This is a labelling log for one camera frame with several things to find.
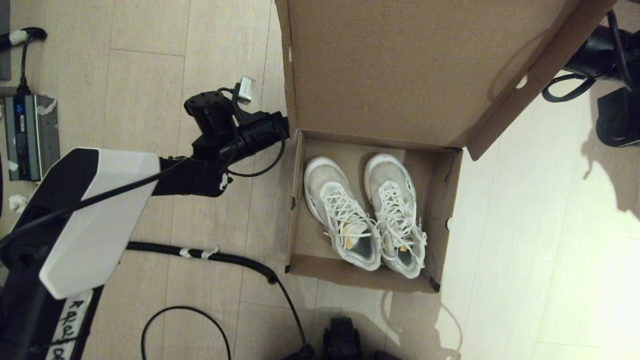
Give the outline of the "white mesh lace-up sneaker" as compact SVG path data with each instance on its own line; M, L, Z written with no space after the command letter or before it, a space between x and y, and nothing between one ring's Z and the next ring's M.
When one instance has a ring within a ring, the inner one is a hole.
M409 171L389 153L367 162L363 178L381 235L384 264L409 280L425 268L427 235L418 215L418 194Z
M382 238L374 219L356 199L340 166L319 156L306 166L304 196L333 250L348 264L374 272L382 262Z

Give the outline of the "brown cardboard shoe box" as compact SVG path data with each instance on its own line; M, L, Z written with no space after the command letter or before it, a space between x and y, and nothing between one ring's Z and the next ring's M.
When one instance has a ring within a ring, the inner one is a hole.
M464 155L478 160L618 0L275 0L295 158L285 272L334 284L437 293ZM368 205L375 151L396 155L427 235L416 279L341 259L303 192L329 157Z

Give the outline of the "grey power supply unit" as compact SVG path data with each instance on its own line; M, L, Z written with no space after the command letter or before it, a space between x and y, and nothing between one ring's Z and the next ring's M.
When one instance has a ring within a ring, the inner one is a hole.
M5 99L7 166L12 182L40 182L61 157L58 100L46 95Z

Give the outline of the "dark grey panel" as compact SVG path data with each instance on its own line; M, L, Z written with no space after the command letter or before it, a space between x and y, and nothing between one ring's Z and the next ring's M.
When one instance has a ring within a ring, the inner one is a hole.
M0 0L0 81L11 80L10 0Z

